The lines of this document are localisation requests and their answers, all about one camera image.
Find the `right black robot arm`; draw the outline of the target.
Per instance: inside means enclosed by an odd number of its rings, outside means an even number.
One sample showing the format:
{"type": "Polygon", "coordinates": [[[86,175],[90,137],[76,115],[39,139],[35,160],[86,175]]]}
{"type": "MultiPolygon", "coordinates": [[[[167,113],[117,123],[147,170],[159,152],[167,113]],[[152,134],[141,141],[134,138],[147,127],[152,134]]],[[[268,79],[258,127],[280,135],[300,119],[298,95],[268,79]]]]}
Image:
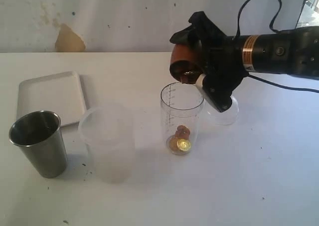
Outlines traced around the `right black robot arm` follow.
{"type": "Polygon", "coordinates": [[[218,112],[232,106],[231,95],[251,72],[319,77],[319,29],[316,26],[275,34],[227,36],[204,12],[173,34],[169,71],[181,83],[194,84],[218,112]]]}

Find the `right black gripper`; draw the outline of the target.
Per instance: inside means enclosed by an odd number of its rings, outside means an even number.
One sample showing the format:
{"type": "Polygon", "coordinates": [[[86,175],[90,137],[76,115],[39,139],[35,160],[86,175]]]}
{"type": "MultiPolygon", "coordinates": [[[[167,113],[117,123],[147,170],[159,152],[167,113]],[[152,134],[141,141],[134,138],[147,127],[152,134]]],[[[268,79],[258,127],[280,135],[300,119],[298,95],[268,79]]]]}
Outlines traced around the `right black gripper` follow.
{"type": "Polygon", "coordinates": [[[190,26],[175,32],[170,43],[202,45],[206,65],[204,73],[195,82],[203,98],[218,112],[232,106],[231,93],[247,76],[243,66],[242,50],[247,36],[227,36],[203,11],[191,15],[190,26]]]}

